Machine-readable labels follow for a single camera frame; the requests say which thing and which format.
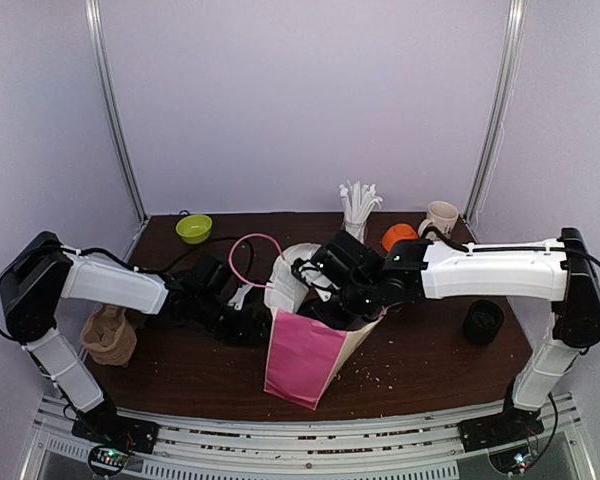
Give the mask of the white pink paper bag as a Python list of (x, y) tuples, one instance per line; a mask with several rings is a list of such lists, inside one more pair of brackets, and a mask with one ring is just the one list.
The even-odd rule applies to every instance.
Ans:
[(264, 283), (246, 281), (264, 295), (264, 304), (273, 320), (264, 391), (314, 410), (336, 374), (377, 323), (364, 322), (354, 330), (342, 330), (300, 312), (309, 287), (292, 275), (291, 266), (293, 261), (315, 254), (319, 249), (316, 243), (299, 243), (283, 249), (269, 235), (244, 235), (232, 245), (228, 256), (229, 267), (239, 279), (245, 277), (235, 267), (233, 256), (240, 244), (252, 238), (263, 238), (278, 248), (269, 279)]

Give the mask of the stack of pulp cup carriers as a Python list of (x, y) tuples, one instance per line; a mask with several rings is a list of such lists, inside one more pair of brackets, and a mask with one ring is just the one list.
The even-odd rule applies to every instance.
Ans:
[(137, 331), (145, 327), (146, 320), (138, 311), (103, 305), (86, 321), (81, 345), (96, 364), (126, 368), (137, 346)]

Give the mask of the stack of black cup lids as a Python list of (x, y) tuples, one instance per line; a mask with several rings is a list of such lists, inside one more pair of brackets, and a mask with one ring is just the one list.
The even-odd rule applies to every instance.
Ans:
[(504, 323), (502, 309), (493, 301), (481, 299), (473, 302), (462, 323), (465, 339), (475, 346), (491, 344)]

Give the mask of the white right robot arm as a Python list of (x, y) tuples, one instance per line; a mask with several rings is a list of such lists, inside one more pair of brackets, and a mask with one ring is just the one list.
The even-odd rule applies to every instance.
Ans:
[(463, 320), (465, 338), (488, 345), (507, 318), (515, 297), (547, 303), (545, 337), (506, 395), (508, 407), (493, 419), (499, 440), (515, 440), (531, 424), (577, 355), (600, 342), (600, 261), (582, 233), (565, 227), (556, 238), (532, 243), (461, 244), (449, 239), (399, 240), (385, 255), (340, 231), (316, 252), (292, 261), (292, 274), (328, 294), (309, 317), (340, 330), (376, 322), (386, 311), (421, 301), (471, 299)]

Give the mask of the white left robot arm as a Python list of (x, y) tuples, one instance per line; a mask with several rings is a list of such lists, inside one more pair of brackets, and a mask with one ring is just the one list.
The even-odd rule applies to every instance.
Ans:
[(79, 358), (79, 324), (111, 305), (177, 326), (199, 324), (229, 345), (259, 346), (271, 315), (261, 292), (237, 278), (226, 260), (202, 253), (184, 270), (132, 266), (104, 248), (77, 249), (39, 233), (0, 272), (0, 335), (15, 342), (81, 414), (103, 444), (124, 424), (105, 389)]

